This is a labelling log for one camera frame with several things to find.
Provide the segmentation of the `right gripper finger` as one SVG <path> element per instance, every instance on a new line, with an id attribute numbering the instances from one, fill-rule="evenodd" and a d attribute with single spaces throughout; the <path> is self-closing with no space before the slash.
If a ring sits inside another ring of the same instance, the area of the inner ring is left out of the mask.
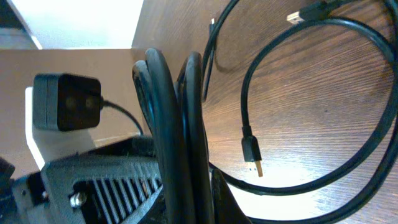
<path id="1" fill-rule="evenodd" d="M 215 223 L 218 224 L 250 224 L 251 221 L 240 209 L 236 199 L 230 191 L 221 171 L 213 169 L 211 173 L 211 187 Z"/>

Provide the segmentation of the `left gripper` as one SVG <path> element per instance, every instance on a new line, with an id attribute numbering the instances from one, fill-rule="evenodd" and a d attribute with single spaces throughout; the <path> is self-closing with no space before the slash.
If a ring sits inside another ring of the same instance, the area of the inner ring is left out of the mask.
<path id="1" fill-rule="evenodd" d="M 134 136 L 49 162 L 13 183 L 22 223 L 164 223 L 153 139 Z"/>

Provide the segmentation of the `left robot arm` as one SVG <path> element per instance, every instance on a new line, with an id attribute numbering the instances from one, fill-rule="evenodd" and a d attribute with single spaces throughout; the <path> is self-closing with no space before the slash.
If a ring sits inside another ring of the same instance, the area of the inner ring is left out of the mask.
<path id="1" fill-rule="evenodd" d="M 152 144 L 130 138 L 14 180 L 1 160 L 1 223 L 167 223 Z"/>

